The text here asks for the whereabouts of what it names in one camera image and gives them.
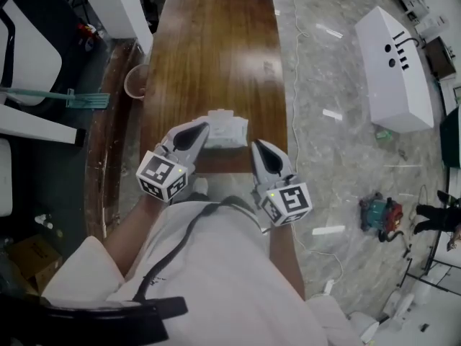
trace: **white box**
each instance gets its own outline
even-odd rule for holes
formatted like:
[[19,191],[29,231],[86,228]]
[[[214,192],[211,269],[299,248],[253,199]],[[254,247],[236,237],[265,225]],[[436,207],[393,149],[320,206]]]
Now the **white box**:
[[312,210],[308,186],[304,182],[268,190],[261,208],[275,226],[299,221]]
[[162,201],[170,201],[173,196],[187,186],[187,168],[147,151],[136,178],[144,192]]
[[398,133],[434,127],[431,97],[410,32],[380,7],[355,26],[368,83],[371,121]]

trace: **white wall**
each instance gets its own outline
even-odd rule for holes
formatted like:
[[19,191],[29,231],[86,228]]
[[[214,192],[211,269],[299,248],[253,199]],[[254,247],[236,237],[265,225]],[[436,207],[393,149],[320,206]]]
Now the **white wall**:
[[[423,333],[422,324],[429,324]],[[431,300],[413,307],[408,322],[397,332],[378,330],[375,346],[460,346],[461,296],[431,289]]]

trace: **cardboard box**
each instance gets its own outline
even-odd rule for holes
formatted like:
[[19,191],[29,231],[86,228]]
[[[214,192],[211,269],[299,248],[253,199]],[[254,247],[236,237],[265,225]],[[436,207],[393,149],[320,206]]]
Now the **cardboard box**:
[[6,252],[24,279],[19,279],[18,284],[34,295],[45,290],[63,264],[59,253],[39,234],[7,247]]

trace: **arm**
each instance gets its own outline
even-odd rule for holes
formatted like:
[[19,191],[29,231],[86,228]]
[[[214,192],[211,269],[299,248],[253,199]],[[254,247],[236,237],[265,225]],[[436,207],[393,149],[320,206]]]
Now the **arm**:
[[269,258],[305,301],[304,280],[297,263],[291,224],[271,230]]
[[133,265],[164,205],[163,201],[144,195],[104,241],[104,248],[124,277]]

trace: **black and white marker cube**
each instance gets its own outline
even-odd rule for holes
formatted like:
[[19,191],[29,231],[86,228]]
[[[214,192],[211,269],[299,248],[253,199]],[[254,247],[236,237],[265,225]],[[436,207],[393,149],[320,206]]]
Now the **black and white marker cube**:
[[312,210],[308,186],[300,183],[268,190],[262,200],[261,208],[275,226],[299,221]]
[[187,168],[152,151],[145,154],[136,177],[144,192],[165,202],[187,186]]

